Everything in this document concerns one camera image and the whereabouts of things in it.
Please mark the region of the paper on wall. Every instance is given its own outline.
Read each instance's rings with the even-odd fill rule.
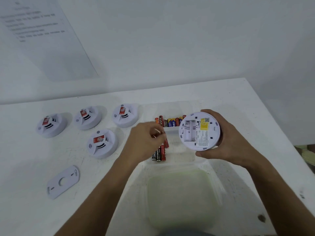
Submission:
[[[57,0],[0,0],[0,21],[49,80],[98,77]]]

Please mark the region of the smoke detector back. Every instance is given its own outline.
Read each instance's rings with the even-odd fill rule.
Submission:
[[[90,155],[102,159],[113,154],[117,146],[118,139],[116,135],[111,130],[104,129],[91,135],[86,148]]]
[[[98,111],[97,107],[87,107],[81,109],[73,118],[73,124],[80,130],[87,130],[95,127],[102,119],[102,113]]]
[[[208,113],[193,113],[187,115],[180,123],[179,137],[189,149],[205,151],[217,144],[220,138],[220,125]]]
[[[61,133],[67,126],[67,119],[61,114],[52,114],[41,119],[36,132],[44,138],[52,138]]]
[[[112,115],[112,120],[118,127],[130,127],[138,118],[138,106],[128,103],[116,107]]]

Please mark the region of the white wall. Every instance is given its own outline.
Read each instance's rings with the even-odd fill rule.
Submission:
[[[59,0],[99,78],[53,83],[0,32],[0,103],[246,77],[315,143],[315,0]]]

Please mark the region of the white table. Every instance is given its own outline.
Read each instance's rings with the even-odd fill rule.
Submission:
[[[103,178],[121,152],[130,128],[118,129],[111,121],[121,103],[151,104],[176,101],[198,102],[202,108],[220,112],[276,167],[285,181],[315,214],[315,178],[276,124],[246,79],[227,79],[155,89],[56,99],[0,106],[0,229],[1,235],[53,235],[75,212]],[[35,127],[44,116],[65,113],[69,120],[81,108],[100,106],[103,119],[98,128],[110,128],[119,138],[116,152],[102,160],[88,155],[86,140],[95,131],[80,131],[70,123],[58,136],[44,139]],[[272,234],[274,229],[254,184],[241,167],[220,160],[211,164],[227,191],[220,221],[211,230],[219,235]],[[80,181],[55,200],[46,195],[46,183],[65,168],[76,165]],[[127,183],[107,235],[155,235],[147,222],[132,213],[139,199],[136,179],[140,164]],[[266,223],[257,219],[265,214]]]

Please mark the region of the forearm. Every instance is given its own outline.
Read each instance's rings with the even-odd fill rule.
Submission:
[[[281,235],[315,235],[315,218],[285,183],[272,164],[262,155],[261,161],[246,167],[258,194]]]
[[[120,156],[112,168],[55,236],[104,236],[136,163]]]

